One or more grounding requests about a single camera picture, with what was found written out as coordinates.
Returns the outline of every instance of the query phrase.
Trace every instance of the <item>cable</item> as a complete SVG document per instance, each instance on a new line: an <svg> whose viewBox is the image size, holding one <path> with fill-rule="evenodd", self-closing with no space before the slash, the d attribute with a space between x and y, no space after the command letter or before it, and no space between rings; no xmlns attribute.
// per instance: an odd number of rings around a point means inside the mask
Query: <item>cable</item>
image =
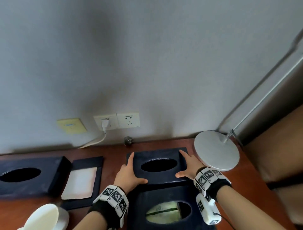
<svg viewBox="0 0 303 230"><path fill-rule="evenodd" d="M78 149L83 149L85 147L95 145L95 144L99 144L100 142L104 141L104 139L106 138L106 128L107 128L108 125L109 125L109 120L102 120L101 126L102 126L102 130L104 132L104 137L99 141L92 140L92 141L86 143L85 145L79 147Z"/></svg>
<svg viewBox="0 0 303 230"><path fill-rule="evenodd" d="M232 229L233 229L233 230L236 230L236 229L232 226L232 224L231 224L224 216L220 215L219 213L214 213L214 212L213 212L213 214L214 214L214 215L218 215L218 216L220 216L221 218L225 219L225 221L232 227Z"/></svg>

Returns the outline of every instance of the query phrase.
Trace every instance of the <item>white paper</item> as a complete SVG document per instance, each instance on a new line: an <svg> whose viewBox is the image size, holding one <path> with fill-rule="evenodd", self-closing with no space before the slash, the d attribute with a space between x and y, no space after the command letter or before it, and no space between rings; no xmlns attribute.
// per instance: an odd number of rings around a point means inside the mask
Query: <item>white paper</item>
<svg viewBox="0 0 303 230"><path fill-rule="evenodd" d="M73 170L69 174L62 200L84 199L93 194L97 167Z"/></svg>

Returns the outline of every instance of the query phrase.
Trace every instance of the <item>white power cable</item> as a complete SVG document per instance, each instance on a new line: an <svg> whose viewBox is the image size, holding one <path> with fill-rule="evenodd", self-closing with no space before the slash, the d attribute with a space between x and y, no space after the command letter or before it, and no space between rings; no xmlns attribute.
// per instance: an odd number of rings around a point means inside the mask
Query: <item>white power cable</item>
<svg viewBox="0 0 303 230"><path fill-rule="evenodd" d="M91 146L91 145L95 145L95 144L99 144L100 142L104 141L104 139L106 138L106 128L109 125L109 120L102 120L101 126L102 126L102 130L104 132L104 137L101 140L97 141L97 138L95 140L92 140L88 143L86 143L85 145L79 147L78 149L83 149L85 147Z"/></svg>

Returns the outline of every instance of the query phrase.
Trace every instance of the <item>wrist tracker band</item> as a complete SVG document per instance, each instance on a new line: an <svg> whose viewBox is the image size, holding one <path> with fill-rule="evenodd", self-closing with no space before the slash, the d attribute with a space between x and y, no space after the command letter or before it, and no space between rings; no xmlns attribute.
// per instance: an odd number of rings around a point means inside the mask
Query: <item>wrist tracker band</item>
<svg viewBox="0 0 303 230"><path fill-rule="evenodd" d="M217 192L224 185L231 187L231 182L218 170L203 167L197 172L194 185L199 192L208 200L217 200Z"/></svg>
<svg viewBox="0 0 303 230"><path fill-rule="evenodd" d="M109 185L93 201L88 213L91 211L100 212L106 219L108 229L118 229L123 227L127 208L128 199L124 191L118 186Z"/></svg>

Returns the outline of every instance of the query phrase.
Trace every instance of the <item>white wall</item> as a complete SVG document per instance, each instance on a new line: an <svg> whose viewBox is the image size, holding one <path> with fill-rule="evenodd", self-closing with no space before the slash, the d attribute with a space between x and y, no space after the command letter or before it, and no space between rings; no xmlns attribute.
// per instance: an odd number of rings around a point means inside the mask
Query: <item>white wall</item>
<svg viewBox="0 0 303 230"><path fill-rule="evenodd" d="M82 145L94 115L139 111L104 143L213 130L300 31L303 1L0 3L0 152ZM66 135L57 119L80 117Z"/></svg>

